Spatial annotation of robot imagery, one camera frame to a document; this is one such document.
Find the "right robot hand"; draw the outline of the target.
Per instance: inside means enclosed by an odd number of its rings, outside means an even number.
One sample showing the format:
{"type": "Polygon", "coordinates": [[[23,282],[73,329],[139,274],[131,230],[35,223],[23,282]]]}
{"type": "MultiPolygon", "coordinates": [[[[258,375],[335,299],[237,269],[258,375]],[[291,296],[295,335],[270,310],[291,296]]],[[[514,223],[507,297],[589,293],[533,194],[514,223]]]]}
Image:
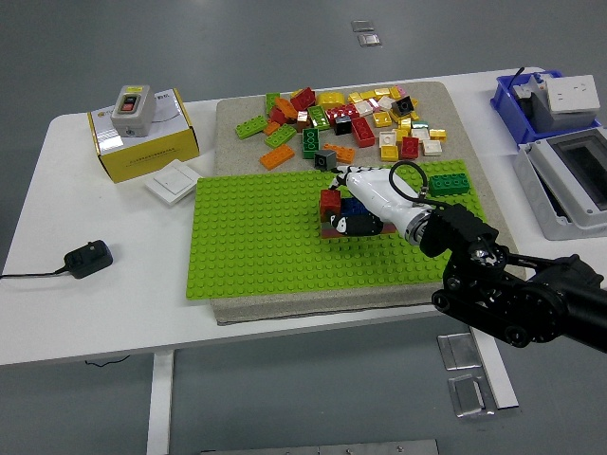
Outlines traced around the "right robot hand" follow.
{"type": "Polygon", "coordinates": [[[350,194],[372,213],[360,217],[331,215],[331,224],[346,236],[377,235],[383,224],[395,226],[411,245],[421,242],[432,208],[395,171],[388,168],[338,166],[330,190],[346,186],[350,194]]]}

